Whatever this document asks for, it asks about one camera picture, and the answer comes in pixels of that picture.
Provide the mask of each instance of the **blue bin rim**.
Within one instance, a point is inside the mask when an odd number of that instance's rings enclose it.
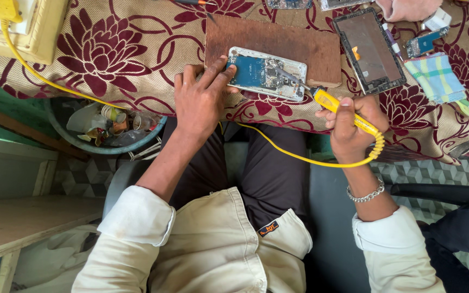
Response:
[[[44,99],[44,108],[46,110],[46,113],[48,114],[48,119],[54,129],[59,133],[59,135],[62,136],[62,138],[66,139],[69,143],[75,145],[79,149],[91,152],[91,153],[96,153],[96,154],[104,154],[104,155],[116,155],[116,154],[124,154],[127,152],[134,151],[136,149],[139,149],[141,146],[147,144],[149,141],[151,141],[155,136],[157,136],[162,129],[162,127],[166,124],[167,116],[163,116],[162,119],[160,120],[159,124],[153,129],[150,134],[148,134],[145,138],[139,140],[138,142],[134,144],[130,144],[128,146],[122,146],[120,148],[114,148],[114,147],[98,147],[98,146],[93,146],[90,144],[85,143],[83,140],[77,139],[73,137],[71,134],[66,131],[63,126],[57,121],[55,118],[54,111],[52,110],[52,105],[50,102],[49,98]]]

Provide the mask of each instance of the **purple screwdriver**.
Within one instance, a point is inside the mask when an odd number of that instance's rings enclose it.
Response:
[[[394,49],[395,54],[397,55],[397,57],[399,57],[399,59],[401,59],[402,62],[404,62],[403,58],[401,57],[401,50],[399,49],[399,45],[394,40],[394,36],[392,36],[390,30],[388,30],[387,23],[383,23],[383,30],[385,30],[385,32],[387,33],[388,40],[390,41],[390,45],[392,46],[392,49]]]

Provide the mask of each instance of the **checkered cloth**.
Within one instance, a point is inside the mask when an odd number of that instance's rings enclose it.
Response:
[[[445,53],[412,58],[404,65],[430,101],[442,104],[466,98],[464,87],[453,73]]]

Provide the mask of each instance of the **chain bracelet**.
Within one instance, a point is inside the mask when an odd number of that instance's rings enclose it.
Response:
[[[348,194],[348,197],[353,200],[354,202],[368,202],[370,201],[371,199],[373,199],[374,197],[376,197],[376,195],[382,193],[384,190],[385,190],[385,183],[383,181],[381,181],[381,179],[379,179],[378,177],[376,177],[377,180],[379,181],[379,187],[377,188],[376,191],[372,192],[372,193],[369,193],[367,196],[365,197],[362,197],[362,198],[355,198],[354,196],[352,196],[352,194],[350,193],[350,186],[347,186],[347,194]]]

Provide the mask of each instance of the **shirt sleeve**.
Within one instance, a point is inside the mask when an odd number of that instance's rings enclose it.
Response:
[[[352,228],[356,245],[364,250],[372,292],[445,293],[407,207],[374,222],[363,222],[356,214]]]
[[[102,234],[72,292],[146,292],[151,266],[174,221],[175,209],[160,197],[128,187],[97,228]]]

